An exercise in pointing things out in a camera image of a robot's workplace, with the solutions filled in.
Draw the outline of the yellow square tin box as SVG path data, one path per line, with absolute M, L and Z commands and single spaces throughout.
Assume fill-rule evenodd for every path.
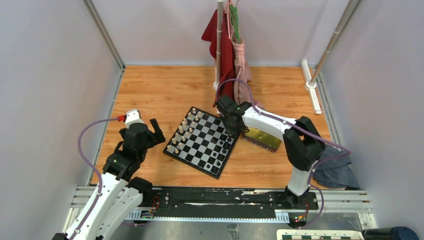
M 248 127 L 242 134 L 242 139 L 268 152 L 275 153 L 282 140 L 257 128 Z

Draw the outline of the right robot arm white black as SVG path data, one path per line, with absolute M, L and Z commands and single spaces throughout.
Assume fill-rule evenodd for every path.
M 292 165 L 291 177 L 284 190 L 285 201 L 292 209 L 301 207 L 310 190 L 313 167 L 326 148 L 312 121 L 305 116 L 299 119 L 282 117 L 247 101 L 237 104 L 227 95 L 218 98 L 214 106 L 221 113 L 220 119 L 230 136 L 254 128 L 284 143 Z

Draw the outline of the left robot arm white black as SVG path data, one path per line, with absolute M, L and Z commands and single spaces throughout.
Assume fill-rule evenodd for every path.
M 153 201 L 153 185 L 134 173 L 146 159 L 148 150 L 165 142 L 156 119 L 142 120 L 138 109 L 115 118 L 123 121 L 122 137 L 106 159 L 103 172 L 95 169 L 98 184 L 76 220 L 55 240 L 107 240 L 137 206 L 146 207 Z

